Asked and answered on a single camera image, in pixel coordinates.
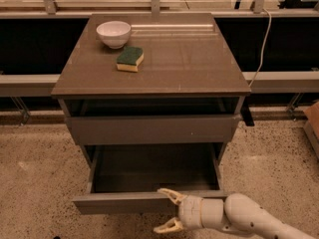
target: floor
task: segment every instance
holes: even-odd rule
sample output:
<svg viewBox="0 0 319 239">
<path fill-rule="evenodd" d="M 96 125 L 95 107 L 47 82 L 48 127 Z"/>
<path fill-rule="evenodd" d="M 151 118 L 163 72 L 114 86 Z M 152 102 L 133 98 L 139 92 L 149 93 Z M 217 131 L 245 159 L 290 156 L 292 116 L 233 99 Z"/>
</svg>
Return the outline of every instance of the floor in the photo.
<svg viewBox="0 0 319 239">
<path fill-rule="evenodd" d="M 157 235 L 163 214 L 81 215 L 72 203 L 89 167 L 62 117 L 23 126 L 0 113 L 0 238 L 238 238 L 213 230 Z M 241 192 L 272 215 L 319 238 L 319 163 L 305 120 L 239 124 L 220 165 L 225 192 Z"/>
</svg>

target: robotic hand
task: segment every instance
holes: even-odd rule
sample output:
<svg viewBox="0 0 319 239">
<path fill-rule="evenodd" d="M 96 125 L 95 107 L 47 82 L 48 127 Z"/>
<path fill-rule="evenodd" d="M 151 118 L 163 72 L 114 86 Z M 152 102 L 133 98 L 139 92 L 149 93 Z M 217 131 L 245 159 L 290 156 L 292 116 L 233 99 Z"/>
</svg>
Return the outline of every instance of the robotic hand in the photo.
<svg viewBox="0 0 319 239">
<path fill-rule="evenodd" d="M 225 201 L 208 199 L 161 188 L 175 205 L 178 218 L 156 227 L 156 233 L 212 228 L 219 232 L 242 237 L 254 234 L 265 239 L 315 239 L 273 217 L 249 197 L 234 193 Z"/>
</svg>

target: white cable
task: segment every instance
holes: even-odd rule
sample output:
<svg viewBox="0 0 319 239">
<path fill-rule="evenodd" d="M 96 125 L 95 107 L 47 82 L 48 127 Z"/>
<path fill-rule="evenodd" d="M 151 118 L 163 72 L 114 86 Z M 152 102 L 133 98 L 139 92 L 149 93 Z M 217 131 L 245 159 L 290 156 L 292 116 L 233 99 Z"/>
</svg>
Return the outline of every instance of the white cable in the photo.
<svg viewBox="0 0 319 239">
<path fill-rule="evenodd" d="M 262 64 L 263 64 L 263 55 L 264 55 L 264 51 L 265 51 L 265 46 L 266 46 L 266 42 L 267 42 L 267 39 L 268 39 L 268 34 L 269 34 L 269 30 L 270 30 L 270 27 L 271 27 L 271 21 L 272 21 L 272 17 L 271 17 L 271 14 L 270 12 L 268 12 L 266 9 L 263 9 L 269 16 L 269 22 L 268 22 L 268 28 L 267 28 L 267 31 L 266 31 L 266 34 L 265 34 L 265 37 L 263 39 L 263 43 L 262 43 L 262 47 L 261 47 L 261 52 L 260 52 L 260 64 L 259 64 L 259 67 L 256 71 L 256 73 L 253 75 L 253 78 L 249 84 L 249 86 L 251 87 L 253 82 L 255 81 L 259 71 L 261 70 L 261 67 L 262 67 Z"/>
</svg>

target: brown tabletop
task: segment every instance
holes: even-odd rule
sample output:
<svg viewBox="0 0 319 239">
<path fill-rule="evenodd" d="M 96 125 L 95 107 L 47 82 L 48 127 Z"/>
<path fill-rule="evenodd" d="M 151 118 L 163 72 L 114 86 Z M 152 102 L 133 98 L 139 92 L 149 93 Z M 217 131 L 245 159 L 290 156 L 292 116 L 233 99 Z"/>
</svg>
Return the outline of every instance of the brown tabletop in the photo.
<svg viewBox="0 0 319 239">
<path fill-rule="evenodd" d="M 104 45 L 96 28 L 107 21 L 132 25 L 128 46 L 143 48 L 138 73 L 117 70 L 123 48 Z M 247 96 L 250 87 L 210 14 L 93 15 L 52 95 Z"/>
</svg>

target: drawer front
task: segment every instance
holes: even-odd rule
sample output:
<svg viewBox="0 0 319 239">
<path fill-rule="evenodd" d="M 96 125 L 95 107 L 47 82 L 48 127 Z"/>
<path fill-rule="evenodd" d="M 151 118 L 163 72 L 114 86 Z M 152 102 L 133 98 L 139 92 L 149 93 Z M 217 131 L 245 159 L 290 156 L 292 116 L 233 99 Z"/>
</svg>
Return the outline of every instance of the drawer front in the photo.
<svg viewBox="0 0 319 239">
<path fill-rule="evenodd" d="M 67 118 L 76 144 L 228 142 L 240 116 Z"/>
<path fill-rule="evenodd" d="M 201 197 L 225 197 L 209 143 L 100 146 L 87 194 L 74 199 L 82 214 L 173 213 L 167 187 Z"/>
</svg>

